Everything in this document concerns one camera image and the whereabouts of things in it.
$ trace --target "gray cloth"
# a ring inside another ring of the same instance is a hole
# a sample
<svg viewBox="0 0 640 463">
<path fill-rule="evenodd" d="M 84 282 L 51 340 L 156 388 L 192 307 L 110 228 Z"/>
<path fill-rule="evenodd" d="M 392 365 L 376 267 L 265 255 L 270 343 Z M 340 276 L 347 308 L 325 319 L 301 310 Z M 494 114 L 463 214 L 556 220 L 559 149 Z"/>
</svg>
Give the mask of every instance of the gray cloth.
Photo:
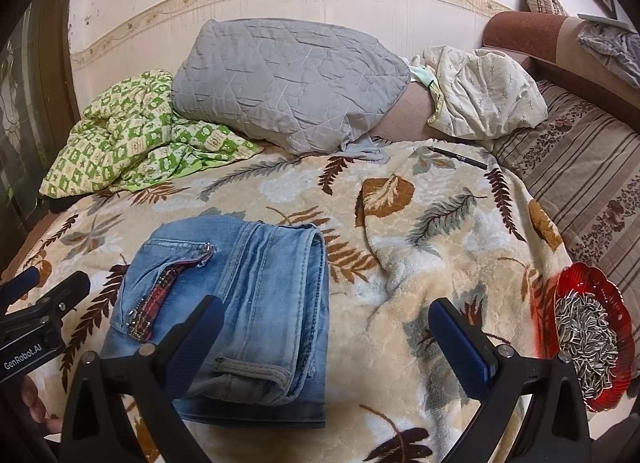
<svg viewBox="0 0 640 463">
<path fill-rule="evenodd" d="M 640 88 L 640 36 L 609 24 L 589 22 L 578 44 L 633 88 Z"/>
<path fill-rule="evenodd" d="M 289 19 L 209 20 L 174 77 L 174 109 L 296 155 L 384 161 L 364 137 L 409 84 L 402 59 L 353 29 Z"/>
</svg>

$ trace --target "light blue jeans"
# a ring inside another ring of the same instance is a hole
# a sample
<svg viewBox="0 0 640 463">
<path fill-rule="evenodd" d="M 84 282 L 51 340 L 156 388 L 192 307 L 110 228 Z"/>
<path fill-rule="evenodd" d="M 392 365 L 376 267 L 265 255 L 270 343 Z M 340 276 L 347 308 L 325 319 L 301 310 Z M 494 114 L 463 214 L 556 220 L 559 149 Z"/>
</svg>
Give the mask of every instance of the light blue jeans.
<svg viewBox="0 0 640 463">
<path fill-rule="evenodd" d="M 101 356 L 158 344 L 206 295 L 225 324 L 186 398 L 184 418 L 221 425 L 324 427 L 329 326 L 322 234 L 230 216 L 164 224 L 133 259 Z"/>
</svg>

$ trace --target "sunflower seeds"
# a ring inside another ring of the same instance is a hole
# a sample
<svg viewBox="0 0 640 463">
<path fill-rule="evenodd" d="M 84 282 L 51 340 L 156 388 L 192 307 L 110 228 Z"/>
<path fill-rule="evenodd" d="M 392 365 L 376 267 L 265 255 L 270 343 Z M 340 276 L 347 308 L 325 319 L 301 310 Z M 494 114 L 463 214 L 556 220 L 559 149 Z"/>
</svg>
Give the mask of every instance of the sunflower seeds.
<svg viewBox="0 0 640 463">
<path fill-rule="evenodd" d="M 556 302 L 556 329 L 560 349 L 571 354 L 584 399 L 596 399 L 612 387 L 618 360 L 616 333 L 607 312 L 593 293 L 576 293 Z"/>
</svg>

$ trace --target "green and white quilt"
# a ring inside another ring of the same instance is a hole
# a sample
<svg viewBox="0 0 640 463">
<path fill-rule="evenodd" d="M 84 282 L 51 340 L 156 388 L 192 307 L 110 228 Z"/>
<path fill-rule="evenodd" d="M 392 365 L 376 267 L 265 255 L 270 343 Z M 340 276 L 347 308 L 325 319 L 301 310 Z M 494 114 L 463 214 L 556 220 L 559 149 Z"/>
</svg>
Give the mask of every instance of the green and white quilt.
<svg viewBox="0 0 640 463">
<path fill-rule="evenodd" d="M 227 126 L 179 116 L 172 74 L 126 78 L 98 96 L 69 133 L 40 193 L 52 198 L 108 189 L 138 191 L 259 153 Z"/>
</svg>

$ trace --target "gray quilted pillow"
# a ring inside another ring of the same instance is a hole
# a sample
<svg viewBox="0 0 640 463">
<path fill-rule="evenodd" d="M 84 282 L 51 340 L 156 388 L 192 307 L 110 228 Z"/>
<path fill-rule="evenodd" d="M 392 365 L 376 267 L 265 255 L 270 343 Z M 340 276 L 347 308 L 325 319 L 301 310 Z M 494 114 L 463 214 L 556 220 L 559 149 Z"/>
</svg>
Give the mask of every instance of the gray quilted pillow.
<svg viewBox="0 0 640 463">
<path fill-rule="evenodd" d="M 174 77 L 174 109 L 293 154 L 331 154 L 373 128 L 410 72 L 377 39 L 289 19 L 209 20 Z"/>
</svg>

